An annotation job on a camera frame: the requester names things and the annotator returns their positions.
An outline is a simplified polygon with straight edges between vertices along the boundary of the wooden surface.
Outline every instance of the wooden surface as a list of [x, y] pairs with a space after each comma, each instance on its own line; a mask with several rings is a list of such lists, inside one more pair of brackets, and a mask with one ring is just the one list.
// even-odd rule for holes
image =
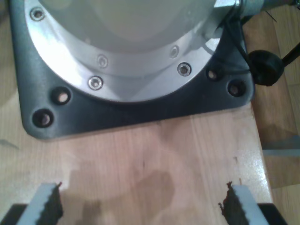
[[[281, 57], [274, 23], [267, 13], [254, 16], [244, 26], [244, 32], [249, 52], [264, 49]], [[272, 87], [257, 85], [252, 104], [261, 142], [276, 142], [298, 134], [285, 75]], [[272, 188], [300, 183], [300, 174], [293, 172], [300, 169], [300, 157], [267, 156], [265, 162]]]
[[63, 182], [60, 225], [225, 225], [231, 180], [271, 202], [251, 105], [43, 142], [22, 128], [7, 18], [0, 49], [0, 218], [41, 182]]
[[300, 184], [273, 190], [274, 201], [289, 225], [300, 224]]
[[[265, 49], [284, 57], [300, 42], [300, 11], [280, 7], [257, 15], [247, 24], [256, 30], [249, 50]], [[279, 141], [300, 135], [300, 58], [285, 69], [273, 87], [256, 87], [253, 108], [262, 142]], [[289, 225], [300, 224], [300, 157], [265, 157], [274, 203]]]

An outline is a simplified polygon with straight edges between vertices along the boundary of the screw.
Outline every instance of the screw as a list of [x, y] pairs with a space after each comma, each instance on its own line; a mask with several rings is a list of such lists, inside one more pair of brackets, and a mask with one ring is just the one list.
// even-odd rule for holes
[[179, 47], [175, 45], [170, 51], [170, 58], [175, 59], [178, 56], [178, 53], [179, 53]]
[[34, 21], [41, 21], [45, 18], [45, 14], [40, 7], [35, 7], [30, 11], [30, 17]]
[[93, 76], [89, 79], [89, 87], [92, 90], [99, 90], [103, 86], [103, 81], [100, 77], [98, 76]]
[[108, 59], [105, 55], [98, 55], [97, 62], [101, 68], [106, 68], [108, 66]]
[[189, 76], [192, 72], [192, 68], [189, 64], [183, 62], [177, 67], [177, 72], [180, 76]]

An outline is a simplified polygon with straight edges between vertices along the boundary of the dark gray base plate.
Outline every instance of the dark gray base plate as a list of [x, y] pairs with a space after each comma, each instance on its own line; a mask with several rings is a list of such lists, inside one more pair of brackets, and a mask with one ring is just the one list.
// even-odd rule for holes
[[[116, 104], [87, 96], [60, 79], [40, 58], [29, 36], [23, 0], [10, 1], [10, 17], [22, 122], [33, 137], [50, 139], [95, 130], [235, 108], [247, 104], [255, 87], [248, 66], [226, 33], [207, 68], [179, 91], [139, 104]], [[240, 22], [232, 23], [236, 37], [243, 42]], [[213, 70], [217, 81], [208, 78]], [[230, 85], [240, 89], [229, 93]], [[52, 101], [52, 90], [65, 87], [71, 99], [65, 105]], [[52, 123], [37, 127], [34, 114], [50, 111]]]

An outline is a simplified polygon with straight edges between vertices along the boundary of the mounting hole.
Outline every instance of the mounting hole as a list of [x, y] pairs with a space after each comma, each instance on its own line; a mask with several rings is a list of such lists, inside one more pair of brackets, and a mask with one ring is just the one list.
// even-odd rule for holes
[[57, 105], [65, 105], [70, 99], [71, 92], [65, 87], [57, 87], [51, 93], [51, 100]]
[[241, 80], [233, 80], [228, 84], [228, 92], [234, 97], [241, 97], [246, 93], [246, 85]]
[[92, 90], [99, 90], [103, 86], [103, 80], [99, 76], [93, 76], [89, 79], [88, 84]]
[[32, 116], [32, 122], [38, 128], [51, 126], [53, 119], [53, 113], [48, 109], [39, 109]]
[[34, 21], [41, 21], [44, 19], [45, 14], [42, 8], [40, 7], [35, 7], [30, 11], [30, 17]]
[[177, 67], [177, 72], [180, 76], [189, 76], [192, 72], [192, 68], [188, 63], [183, 62]]
[[223, 78], [223, 72], [221, 70], [208, 69], [206, 75], [210, 81], [219, 81]]

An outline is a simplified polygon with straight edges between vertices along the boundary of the wooden board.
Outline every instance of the wooden board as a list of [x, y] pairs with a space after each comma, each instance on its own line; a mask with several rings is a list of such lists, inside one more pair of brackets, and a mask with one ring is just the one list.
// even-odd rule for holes
[[289, 225], [300, 224], [300, 184], [273, 190], [274, 201], [281, 203], [277, 205], [281, 215]]
[[63, 182], [60, 225], [225, 225], [229, 181], [272, 201], [251, 105], [43, 142], [22, 128], [8, 19], [0, 49], [0, 218], [42, 182]]
[[[254, 16], [244, 26], [244, 32], [249, 52], [263, 49], [281, 57], [273, 20], [267, 13]], [[298, 134], [285, 75], [272, 87], [257, 85], [252, 104], [261, 142], [276, 142]], [[300, 176], [294, 173], [300, 169], [300, 157], [267, 156], [265, 162], [272, 188], [300, 183]]]

